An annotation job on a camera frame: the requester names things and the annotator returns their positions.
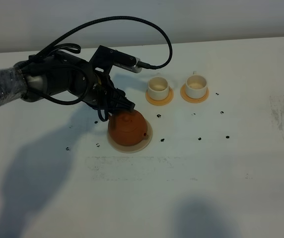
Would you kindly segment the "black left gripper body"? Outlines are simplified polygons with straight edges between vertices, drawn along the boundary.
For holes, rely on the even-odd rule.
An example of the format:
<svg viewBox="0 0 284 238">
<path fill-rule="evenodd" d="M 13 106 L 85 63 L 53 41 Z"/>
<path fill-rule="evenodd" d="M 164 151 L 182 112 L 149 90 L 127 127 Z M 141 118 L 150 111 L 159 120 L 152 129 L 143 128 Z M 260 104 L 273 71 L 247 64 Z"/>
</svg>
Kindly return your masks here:
<svg viewBox="0 0 284 238">
<path fill-rule="evenodd" d="M 103 77 L 101 73 L 94 72 L 89 77 L 89 89 L 82 100 L 95 110 L 108 110 L 109 112 L 122 108 L 120 94 L 109 77 Z"/>
</svg>

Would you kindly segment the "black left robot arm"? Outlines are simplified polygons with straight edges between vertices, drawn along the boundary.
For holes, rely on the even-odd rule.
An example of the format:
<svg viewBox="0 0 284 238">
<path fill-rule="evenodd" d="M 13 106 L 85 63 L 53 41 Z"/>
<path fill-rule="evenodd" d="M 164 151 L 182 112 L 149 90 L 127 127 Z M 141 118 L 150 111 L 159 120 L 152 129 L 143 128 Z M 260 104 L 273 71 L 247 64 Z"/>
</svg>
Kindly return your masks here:
<svg viewBox="0 0 284 238">
<path fill-rule="evenodd" d="M 58 105 L 84 102 L 97 110 L 101 120 L 109 114 L 133 111 L 135 104 L 115 88 L 109 72 L 94 69 L 91 62 L 57 51 L 49 57 L 19 68 L 0 69 L 0 106 L 17 99 L 36 102 L 46 99 Z"/>
</svg>

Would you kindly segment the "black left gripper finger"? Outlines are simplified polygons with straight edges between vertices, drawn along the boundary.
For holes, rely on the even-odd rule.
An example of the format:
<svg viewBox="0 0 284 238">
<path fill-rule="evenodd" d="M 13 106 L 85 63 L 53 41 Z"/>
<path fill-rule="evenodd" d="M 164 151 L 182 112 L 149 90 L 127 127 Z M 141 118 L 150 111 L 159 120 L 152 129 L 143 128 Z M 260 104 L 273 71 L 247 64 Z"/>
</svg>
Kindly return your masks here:
<svg viewBox="0 0 284 238">
<path fill-rule="evenodd" d="M 118 110 L 132 112 L 134 107 L 135 104 L 126 98 L 125 92 L 120 89 L 116 89 L 116 108 Z"/>
</svg>

